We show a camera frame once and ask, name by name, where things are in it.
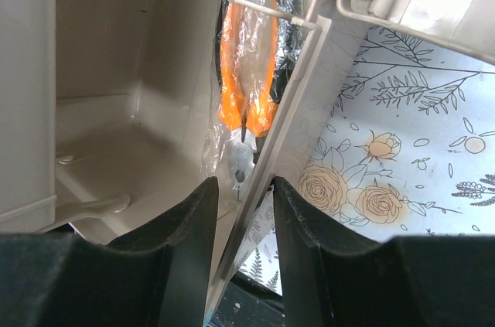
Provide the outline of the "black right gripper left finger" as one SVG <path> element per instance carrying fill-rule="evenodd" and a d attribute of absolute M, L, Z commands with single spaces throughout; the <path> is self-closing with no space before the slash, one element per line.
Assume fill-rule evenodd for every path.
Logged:
<path fill-rule="evenodd" d="M 72 233 L 1 237 L 3 326 L 201 326 L 217 179 L 109 244 Z"/>

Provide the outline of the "orange handled pliers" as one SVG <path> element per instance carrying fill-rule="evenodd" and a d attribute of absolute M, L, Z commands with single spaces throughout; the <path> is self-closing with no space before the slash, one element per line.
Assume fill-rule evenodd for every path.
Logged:
<path fill-rule="evenodd" d="M 244 199 L 305 39 L 304 0 L 220 0 L 202 171 Z"/>

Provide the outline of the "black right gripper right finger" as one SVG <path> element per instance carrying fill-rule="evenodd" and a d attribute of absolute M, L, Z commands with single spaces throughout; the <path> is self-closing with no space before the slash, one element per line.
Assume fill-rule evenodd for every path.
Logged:
<path fill-rule="evenodd" d="M 288 326 L 492 326 L 492 236 L 399 236 L 345 227 L 274 179 Z"/>

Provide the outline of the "taupe plastic tool box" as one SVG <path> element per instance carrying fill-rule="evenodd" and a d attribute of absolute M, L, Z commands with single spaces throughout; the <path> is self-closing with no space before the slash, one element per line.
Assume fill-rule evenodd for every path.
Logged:
<path fill-rule="evenodd" d="M 217 179 L 202 155 L 219 4 L 1 0 L 1 237 L 106 245 Z M 218 183 L 201 326 L 237 273 L 282 296 L 274 179 L 293 186 L 312 153 L 299 128 L 319 137 L 370 27 L 494 68 L 494 0 L 304 0 L 292 21 L 304 43 L 244 199 L 222 200 Z"/>

